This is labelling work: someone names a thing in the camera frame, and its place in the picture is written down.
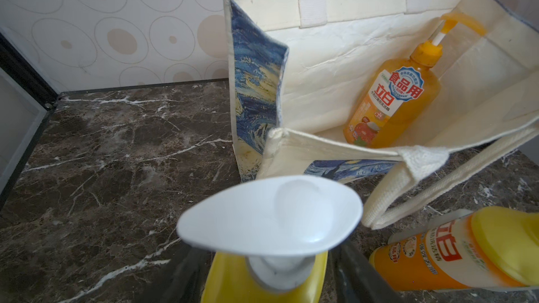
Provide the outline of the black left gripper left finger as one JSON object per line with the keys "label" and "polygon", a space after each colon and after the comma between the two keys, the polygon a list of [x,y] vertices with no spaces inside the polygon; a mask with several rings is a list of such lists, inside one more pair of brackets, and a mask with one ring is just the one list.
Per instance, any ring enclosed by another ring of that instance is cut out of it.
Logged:
{"label": "black left gripper left finger", "polygon": [[200,302],[213,253],[188,244],[174,250],[171,260],[135,302]]}

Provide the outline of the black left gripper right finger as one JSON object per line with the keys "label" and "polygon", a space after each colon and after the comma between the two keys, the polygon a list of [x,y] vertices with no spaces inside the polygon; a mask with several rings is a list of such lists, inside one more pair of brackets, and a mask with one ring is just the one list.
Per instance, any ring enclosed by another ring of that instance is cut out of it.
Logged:
{"label": "black left gripper right finger", "polygon": [[342,242],[329,255],[338,303],[404,302],[350,241]]}

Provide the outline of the yellow pump dish soap bottle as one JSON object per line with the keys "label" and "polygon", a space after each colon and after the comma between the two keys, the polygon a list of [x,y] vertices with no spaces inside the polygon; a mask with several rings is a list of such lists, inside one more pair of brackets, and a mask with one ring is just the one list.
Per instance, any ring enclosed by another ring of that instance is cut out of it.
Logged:
{"label": "yellow pump dish soap bottle", "polygon": [[318,302],[328,253],[362,213],[350,187],[292,175],[223,190],[186,210],[176,231],[215,254],[203,302]]}

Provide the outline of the orange bottle yellow cap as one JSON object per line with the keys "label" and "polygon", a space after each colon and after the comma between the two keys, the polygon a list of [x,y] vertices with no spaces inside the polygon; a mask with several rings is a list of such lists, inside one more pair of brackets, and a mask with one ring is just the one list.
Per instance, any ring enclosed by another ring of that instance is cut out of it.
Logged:
{"label": "orange bottle yellow cap", "polygon": [[491,206],[377,248],[396,291],[538,287],[538,214]]}

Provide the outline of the orange pump dish soap bottle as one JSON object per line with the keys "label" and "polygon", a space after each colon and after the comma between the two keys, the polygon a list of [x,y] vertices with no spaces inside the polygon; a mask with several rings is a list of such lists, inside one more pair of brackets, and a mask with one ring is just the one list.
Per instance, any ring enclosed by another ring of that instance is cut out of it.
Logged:
{"label": "orange pump dish soap bottle", "polygon": [[432,68],[443,55],[442,40],[458,24],[479,36],[487,29],[463,13],[447,13],[432,39],[418,44],[409,58],[386,60],[359,98],[343,128],[346,142],[367,148],[390,147],[430,106],[441,91]]}

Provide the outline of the cream starry night tote bag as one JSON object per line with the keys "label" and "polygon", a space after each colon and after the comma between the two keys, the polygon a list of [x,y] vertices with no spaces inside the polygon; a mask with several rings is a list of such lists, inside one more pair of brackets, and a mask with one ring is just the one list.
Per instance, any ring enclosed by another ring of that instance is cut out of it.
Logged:
{"label": "cream starry night tote bag", "polygon": [[383,179],[381,229],[538,135],[538,30],[498,0],[223,0],[244,182]]}

